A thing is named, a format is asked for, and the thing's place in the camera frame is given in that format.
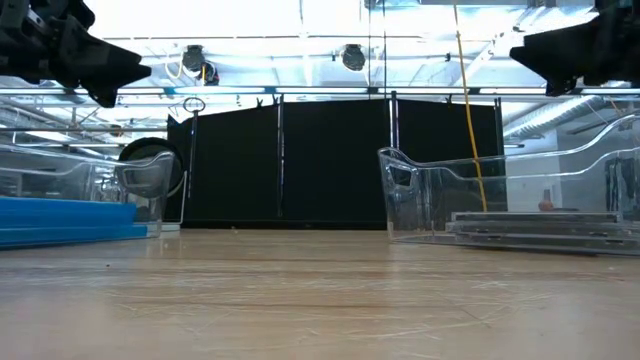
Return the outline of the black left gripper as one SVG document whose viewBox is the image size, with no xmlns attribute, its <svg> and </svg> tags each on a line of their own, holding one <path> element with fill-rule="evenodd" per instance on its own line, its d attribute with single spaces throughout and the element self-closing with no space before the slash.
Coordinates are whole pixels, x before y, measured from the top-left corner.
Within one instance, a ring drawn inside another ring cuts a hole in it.
<svg viewBox="0 0 640 360">
<path fill-rule="evenodd" d="M 84 0 L 0 0 L 0 76 L 40 84 L 53 76 L 54 21 L 63 21 L 63 74 L 81 84 L 104 108 L 113 108 L 118 89 L 147 78 L 141 56 L 91 36 L 95 14 Z"/>
</svg>

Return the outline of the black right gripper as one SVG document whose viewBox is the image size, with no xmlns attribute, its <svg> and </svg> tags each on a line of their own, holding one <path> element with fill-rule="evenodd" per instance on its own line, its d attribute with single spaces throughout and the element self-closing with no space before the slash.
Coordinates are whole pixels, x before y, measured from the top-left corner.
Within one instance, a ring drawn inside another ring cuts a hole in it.
<svg viewBox="0 0 640 360">
<path fill-rule="evenodd" d="M 545 95 L 609 81 L 640 86 L 640 0 L 594 0 L 598 16 L 587 23 L 529 34 L 509 56 L 545 77 Z"/>
</svg>

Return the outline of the blue jewel case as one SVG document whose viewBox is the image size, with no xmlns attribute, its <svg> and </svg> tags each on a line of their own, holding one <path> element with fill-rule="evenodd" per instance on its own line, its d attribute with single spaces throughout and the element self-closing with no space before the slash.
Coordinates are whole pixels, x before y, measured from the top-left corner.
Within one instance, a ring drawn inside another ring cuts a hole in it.
<svg viewBox="0 0 640 360">
<path fill-rule="evenodd" d="M 0 229 L 0 249 L 144 238 L 145 225 Z"/>
<path fill-rule="evenodd" d="M 134 204 L 0 197 L 0 229 L 130 225 Z"/>
</svg>

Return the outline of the clear jewel case black tray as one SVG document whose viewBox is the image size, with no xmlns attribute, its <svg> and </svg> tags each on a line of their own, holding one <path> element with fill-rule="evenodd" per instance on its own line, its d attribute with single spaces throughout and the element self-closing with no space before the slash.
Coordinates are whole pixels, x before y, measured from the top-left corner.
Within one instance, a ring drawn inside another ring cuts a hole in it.
<svg viewBox="0 0 640 360">
<path fill-rule="evenodd" d="M 447 232 L 528 233 L 587 236 L 640 236 L 640 225 L 628 223 L 449 222 Z"/>
<path fill-rule="evenodd" d="M 548 222 L 595 222 L 618 223 L 622 217 L 617 213 L 589 212 L 454 212 L 452 221 L 548 221 Z"/>
<path fill-rule="evenodd" d="M 640 241 L 627 239 L 470 233 L 457 234 L 455 238 L 460 243 L 465 242 L 493 247 L 640 255 Z"/>
</svg>

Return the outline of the round ceiling fixture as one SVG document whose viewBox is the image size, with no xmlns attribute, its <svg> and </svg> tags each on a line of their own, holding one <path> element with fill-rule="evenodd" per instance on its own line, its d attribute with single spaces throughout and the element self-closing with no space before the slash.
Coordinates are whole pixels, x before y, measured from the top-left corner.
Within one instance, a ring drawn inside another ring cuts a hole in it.
<svg viewBox="0 0 640 360">
<path fill-rule="evenodd" d="M 350 71 L 359 72 L 364 69 L 366 58 L 359 44 L 346 44 L 341 53 L 342 64 Z"/>
<path fill-rule="evenodd" d="M 208 61 L 202 45 L 188 45 L 182 53 L 182 69 L 204 86 L 218 86 L 220 77 L 214 63 Z"/>
</svg>

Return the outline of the clear plastic bin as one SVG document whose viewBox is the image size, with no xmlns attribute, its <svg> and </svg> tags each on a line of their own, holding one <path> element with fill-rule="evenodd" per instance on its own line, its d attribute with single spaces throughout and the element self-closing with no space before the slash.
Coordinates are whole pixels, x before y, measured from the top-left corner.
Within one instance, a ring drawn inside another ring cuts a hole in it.
<svg viewBox="0 0 640 360">
<path fill-rule="evenodd" d="M 454 212 L 542 212 L 543 190 L 554 204 L 546 212 L 617 213 L 620 224 L 640 225 L 640 115 L 627 115 L 607 125 L 589 142 L 574 149 L 419 163 L 393 148 L 379 151 L 386 198 L 387 229 L 394 242 L 523 249 L 526 251 L 594 253 L 571 250 L 493 247 L 458 242 L 457 234 L 528 234 L 447 232 Z M 640 236 L 532 234 L 553 237 L 616 238 Z"/>
<path fill-rule="evenodd" d="M 0 248 L 157 237 L 173 162 L 0 145 Z"/>
</svg>

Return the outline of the curtain stand pole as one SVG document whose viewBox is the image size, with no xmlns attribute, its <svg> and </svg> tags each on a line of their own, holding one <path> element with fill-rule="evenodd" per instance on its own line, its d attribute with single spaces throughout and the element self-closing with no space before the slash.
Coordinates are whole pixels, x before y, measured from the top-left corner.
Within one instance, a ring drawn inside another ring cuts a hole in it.
<svg viewBox="0 0 640 360">
<path fill-rule="evenodd" d="M 277 217 L 282 218 L 283 188 L 284 188 L 284 102 L 285 96 L 279 95 L 277 100 Z"/>
<path fill-rule="evenodd" d="M 389 114 L 390 114 L 390 131 L 391 140 L 390 145 L 393 148 L 399 148 L 399 122 L 398 122 L 398 99 L 397 92 L 392 90 L 389 100 Z"/>
</svg>

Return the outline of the black curtain panel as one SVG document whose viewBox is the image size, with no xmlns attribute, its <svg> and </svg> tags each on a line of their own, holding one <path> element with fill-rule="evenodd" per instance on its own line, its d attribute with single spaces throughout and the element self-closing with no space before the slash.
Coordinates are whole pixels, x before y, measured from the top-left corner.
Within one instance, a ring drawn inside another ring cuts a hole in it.
<svg viewBox="0 0 640 360">
<path fill-rule="evenodd" d="M 277 217 L 277 106 L 202 115 L 191 228 L 383 229 L 377 152 L 390 145 L 385 100 L 284 104 L 284 188 Z M 167 137 L 189 166 L 191 119 Z"/>
</svg>

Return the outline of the corrugated ceiling duct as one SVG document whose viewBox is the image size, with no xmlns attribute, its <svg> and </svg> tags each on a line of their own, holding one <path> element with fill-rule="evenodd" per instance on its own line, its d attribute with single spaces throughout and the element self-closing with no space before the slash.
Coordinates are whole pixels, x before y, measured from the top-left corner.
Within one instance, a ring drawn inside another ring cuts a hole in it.
<svg viewBox="0 0 640 360">
<path fill-rule="evenodd" d="M 535 133 L 544 133 L 563 123 L 598 111 L 605 105 L 606 101 L 603 97 L 594 95 L 544 105 L 505 125 L 503 136 L 526 138 Z"/>
</svg>

